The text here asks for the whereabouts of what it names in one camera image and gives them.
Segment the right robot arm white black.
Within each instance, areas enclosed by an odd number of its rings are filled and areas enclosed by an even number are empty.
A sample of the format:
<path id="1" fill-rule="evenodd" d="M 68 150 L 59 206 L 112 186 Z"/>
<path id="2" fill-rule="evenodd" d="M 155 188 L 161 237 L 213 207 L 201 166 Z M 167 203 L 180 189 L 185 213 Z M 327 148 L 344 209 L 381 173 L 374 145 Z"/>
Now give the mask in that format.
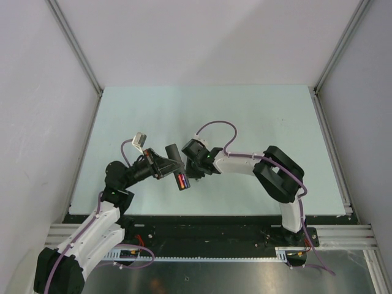
<path id="1" fill-rule="evenodd" d="M 278 238 L 290 246 L 304 239 L 306 218 L 300 198 L 306 191 L 303 185 L 304 170 L 277 146 L 269 146 L 261 154 L 229 153 L 223 148 L 209 150 L 205 144 L 191 139 L 182 148 L 187 157 L 188 178 L 200 179 L 206 175 L 236 173 L 254 176 L 266 193 L 279 203 L 282 215 Z"/>

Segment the black remote control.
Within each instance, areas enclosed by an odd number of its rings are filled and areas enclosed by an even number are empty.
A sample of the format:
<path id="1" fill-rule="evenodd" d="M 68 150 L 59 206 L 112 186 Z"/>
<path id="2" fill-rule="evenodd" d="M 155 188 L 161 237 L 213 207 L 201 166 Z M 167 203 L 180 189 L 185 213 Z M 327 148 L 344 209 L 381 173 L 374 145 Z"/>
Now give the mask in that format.
<path id="1" fill-rule="evenodd" d="M 173 172 L 178 189 L 180 191 L 190 188 L 190 183 L 186 175 L 185 164 L 181 159 L 177 145 L 171 144 L 165 147 L 169 159 L 175 161 L 179 167 Z"/>

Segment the purple battery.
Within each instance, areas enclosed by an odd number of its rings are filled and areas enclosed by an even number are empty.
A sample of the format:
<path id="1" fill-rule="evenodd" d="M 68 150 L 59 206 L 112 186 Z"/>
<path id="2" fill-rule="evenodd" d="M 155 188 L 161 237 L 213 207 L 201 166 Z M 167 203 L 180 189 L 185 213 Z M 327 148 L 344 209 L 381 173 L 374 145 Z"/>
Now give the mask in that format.
<path id="1" fill-rule="evenodd" d="M 185 175 L 182 174 L 181 176 L 182 176 L 182 179 L 183 179 L 184 186 L 185 186 L 186 188 L 188 188 L 188 183 L 187 183 L 187 180 L 186 180 Z"/>

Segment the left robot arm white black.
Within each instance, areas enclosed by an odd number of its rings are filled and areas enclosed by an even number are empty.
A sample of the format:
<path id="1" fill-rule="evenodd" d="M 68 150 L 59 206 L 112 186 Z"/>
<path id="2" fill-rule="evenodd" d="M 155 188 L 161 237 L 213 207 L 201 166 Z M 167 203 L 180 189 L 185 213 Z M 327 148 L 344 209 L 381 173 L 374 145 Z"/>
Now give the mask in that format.
<path id="1" fill-rule="evenodd" d="M 177 145 L 168 145 L 165 150 L 167 156 L 162 157 L 148 148 L 129 167 L 120 161 L 107 165 L 105 188 L 92 213 L 60 245 L 46 247 L 39 254 L 33 285 L 36 293 L 81 293 L 107 252 L 135 239 L 133 227 L 118 223 L 134 197 L 129 187 L 149 177 L 162 179 L 184 169 Z"/>

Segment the red battery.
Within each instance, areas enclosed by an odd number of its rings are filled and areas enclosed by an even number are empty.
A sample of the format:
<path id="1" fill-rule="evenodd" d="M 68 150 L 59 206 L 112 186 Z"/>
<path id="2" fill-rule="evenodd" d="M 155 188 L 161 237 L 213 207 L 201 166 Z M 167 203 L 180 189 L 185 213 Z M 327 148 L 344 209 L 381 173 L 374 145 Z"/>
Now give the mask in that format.
<path id="1" fill-rule="evenodd" d="M 181 189 L 184 189 L 185 186 L 184 186 L 183 177 L 182 177 L 181 174 L 178 175 L 178 180 L 179 180 L 179 184 L 180 184 L 180 186 L 181 186 Z"/>

